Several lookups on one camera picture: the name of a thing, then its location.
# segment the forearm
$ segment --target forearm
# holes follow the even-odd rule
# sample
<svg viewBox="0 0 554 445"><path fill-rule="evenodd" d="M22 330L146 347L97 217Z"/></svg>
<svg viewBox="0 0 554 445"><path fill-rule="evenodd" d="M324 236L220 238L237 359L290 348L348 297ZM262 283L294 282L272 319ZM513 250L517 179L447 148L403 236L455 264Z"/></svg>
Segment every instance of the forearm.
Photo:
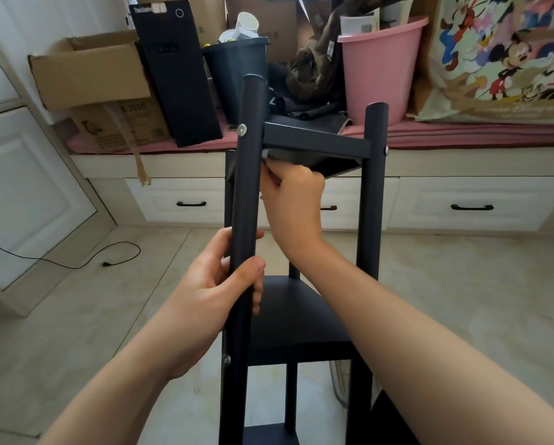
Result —
<svg viewBox="0 0 554 445"><path fill-rule="evenodd" d="M424 443L554 444L554 409L325 243L294 264Z"/></svg>
<svg viewBox="0 0 554 445"><path fill-rule="evenodd" d="M134 444L166 383L124 349L73 399L39 444Z"/></svg>

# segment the hand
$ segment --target hand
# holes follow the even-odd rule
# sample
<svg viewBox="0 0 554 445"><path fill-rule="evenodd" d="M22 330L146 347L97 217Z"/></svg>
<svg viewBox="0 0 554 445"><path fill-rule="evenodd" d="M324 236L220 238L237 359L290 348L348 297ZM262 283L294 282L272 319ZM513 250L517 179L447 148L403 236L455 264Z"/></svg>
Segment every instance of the hand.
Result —
<svg viewBox="0 0 554 445"><path fill-rule="evenodd" d="M181 377L204 356L223 329L229 310L251 285L252 313L259 313L266 263L253 256L226 279L229 258L223 255L231 235L231 228L219 230L165 304L126 346L123 352L132 353L133 361L164 378ZM262 236L264 232L257 231L257 239Z"/></svg>
<svg viewBox="0 0 554 445"><path fill-rule="evenodd" d="M303 165L268 158L260 172L260 192L273 237L293 264L322 239L320 200L324 177Z"/></svg>

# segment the power cord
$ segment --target power cord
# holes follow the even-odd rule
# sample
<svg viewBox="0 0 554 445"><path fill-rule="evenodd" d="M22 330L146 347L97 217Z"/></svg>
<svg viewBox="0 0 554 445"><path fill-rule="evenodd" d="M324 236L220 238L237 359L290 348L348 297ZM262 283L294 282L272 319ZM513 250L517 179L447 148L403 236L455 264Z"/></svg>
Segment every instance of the power cord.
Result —
<svg viewBox="0 0 554 445"><path fill-rule="evenodd" d="M8 252L7 250L5 250L4 248L1 248L0 247L0 250L2 252L5 252L7 254L11 254L12 256L15 256L15 257L20 257L21 259L32 259L33 261L46 261L46 262L50 262L51 264L54 264L54 265L58 265L59 267L64 267L65 269L71 269L71 270L79 270L79 269L82 269L83 267L85 267L87 264L89 264L91 262L91 260L93 258L95 258L98 254L100 254L102 251L104 251L106 248L110 248L114 245L118 245L119 243L130 243L131 245L134 245L136 246L139 251L137 252L137 254L135 254L133 257L131 257L130 259L127 259L126 261L121 261L121 262L117 262L117 263L114 263L114 264L110 264L110 262L102 262L102 267L111 267L113 265L119 265L119 264L124 264L125 262L128 262L128 261L132 261L135 257L137 257L138 255L141 254L141 247L138 246L136 243L132 243L132 242L128 242L126 240L123 240L123 241L120 241L120 242L115 242L113 244L110 244L104 248L102 248L100 251L98 251L97 253L95 253L92 257L89 258L89 261L87 261L85 264L81 265L81 267L67 267L66 265L62 265L62 264L59 264L58 262L55 262L55 261L51 261L50 259L46 259L44 257L27 257L27 256L20 256L19 254L15 254L15 253L12 253L12 252Z"/></svg>

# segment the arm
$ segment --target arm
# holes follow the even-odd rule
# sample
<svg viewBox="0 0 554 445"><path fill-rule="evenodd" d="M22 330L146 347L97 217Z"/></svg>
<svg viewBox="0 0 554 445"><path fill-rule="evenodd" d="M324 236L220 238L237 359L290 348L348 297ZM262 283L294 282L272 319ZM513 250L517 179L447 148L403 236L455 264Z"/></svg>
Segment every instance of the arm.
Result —
<svg viewBox="0 0 554 445"><path fill-rule="evenodd" d="M251 285L252 312L258 314L265 262L251 257L226 278L230 238L231 228L215 235L165 304L81 390L39 445L136 444L163 388L202 358Z"/></svg>
<svg viewBox="0 0 554 445"><path fill-rule="evenodd" d="M322 239L321 175L271 159L267 166L261 191L273 237L340 318L422 443L554 444L553 408Z"/></svg>

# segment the black pants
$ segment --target black pants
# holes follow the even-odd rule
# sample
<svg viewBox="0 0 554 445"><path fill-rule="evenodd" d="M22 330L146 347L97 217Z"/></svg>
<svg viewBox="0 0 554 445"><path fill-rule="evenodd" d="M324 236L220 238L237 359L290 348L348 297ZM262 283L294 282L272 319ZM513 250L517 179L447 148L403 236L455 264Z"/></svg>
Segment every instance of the black pants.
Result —
<svg viewBox="0 0 554 445"><path fill-rule="evenodd" d="M378 443L387 443L385 438L389 437L390 443L419 445L414 434L384 390L380 392L372 408L371 424L372 431L377 434Z"/></svg>

